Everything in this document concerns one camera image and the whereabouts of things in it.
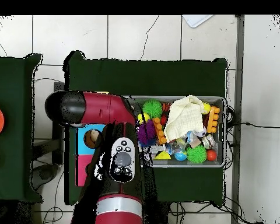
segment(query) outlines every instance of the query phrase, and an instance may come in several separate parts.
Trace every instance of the robot control buttons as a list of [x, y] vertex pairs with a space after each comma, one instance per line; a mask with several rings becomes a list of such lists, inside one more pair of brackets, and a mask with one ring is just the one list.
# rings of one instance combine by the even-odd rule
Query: robot control buttons
[[116, 167], [114, 169], [115, 174], [120, 174], [121, 173], [121, 167]]
[[135, 145], [129, 138], [118, 138], [113, 143], [109, 175], [119, 183], [126, 183], [134, 178]]
[[125, 174], [125, 175], [130, 176], [131, 173], [132, 173], [132, 171], [131, 171], [130, 169], [128, 169], [128, 168], [125, 168], [125, 169], [124, 169], [124, 174]]
[[115, 157], [115, 164], [120, 167], [127, 167], [131, 164], [132, 159], [130, 155], [126, 152], [119, 152]]

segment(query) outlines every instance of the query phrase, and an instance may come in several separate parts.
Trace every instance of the purple spiky toy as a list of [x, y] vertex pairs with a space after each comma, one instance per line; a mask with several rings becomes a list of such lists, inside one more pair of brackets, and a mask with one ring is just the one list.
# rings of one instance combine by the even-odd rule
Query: purple spiky toy
[[139, 126], [137, 137], [139, 142], [144, 145], [156, 137], [156, 129], [151, 120], [148, 120], [146, 123]]

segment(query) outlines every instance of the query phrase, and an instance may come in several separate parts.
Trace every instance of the orange toy block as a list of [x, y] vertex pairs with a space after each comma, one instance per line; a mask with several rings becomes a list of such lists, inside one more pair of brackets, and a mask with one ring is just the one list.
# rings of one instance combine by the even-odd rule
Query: orange toy block
[[167, 142], [167, 139], [165, 138], [164, 132], [162, 131], [162, 125], [160, 124], [160, 118], [156, 117], [152, 119], [153, 124], [156, 128], [156, 134], [158, 135], [158, 144], [162, 145], [165, 144]]
[[211, 110], [209, 112], [209, 118], [208, 118], [208, 128], [206, 129], [207, 133], [215, 133], [218, 125], [217, 120], [219, 119], [220, 108], [218, 107], [211, 107]]

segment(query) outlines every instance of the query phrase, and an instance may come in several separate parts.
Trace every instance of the pink box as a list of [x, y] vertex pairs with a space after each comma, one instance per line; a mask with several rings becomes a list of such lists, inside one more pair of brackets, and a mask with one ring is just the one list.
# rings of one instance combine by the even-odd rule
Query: pink box
[[78, 156], [78, 186], [84, 186], [87, 177], [86, 166], [91, 162], [91, 160], [92, 160], [92, 155]]

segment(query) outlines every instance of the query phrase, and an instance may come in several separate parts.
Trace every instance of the red ball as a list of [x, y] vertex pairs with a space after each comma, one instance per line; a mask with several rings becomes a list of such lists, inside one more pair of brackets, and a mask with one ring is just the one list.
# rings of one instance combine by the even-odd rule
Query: red ball
[[162, 126], [164, 126], [164, 125], [165, 125], [166, 121], [167, 121], [166, 116], [165, 116], [165, 115], [161, 116], [161, 119], [160, 119], [160, 124], [161, 124]]
[[214, 150], [210, 149], [206, 152], [207, 159], [211, 162], [213, 162], [217, 158], [217, 154]]

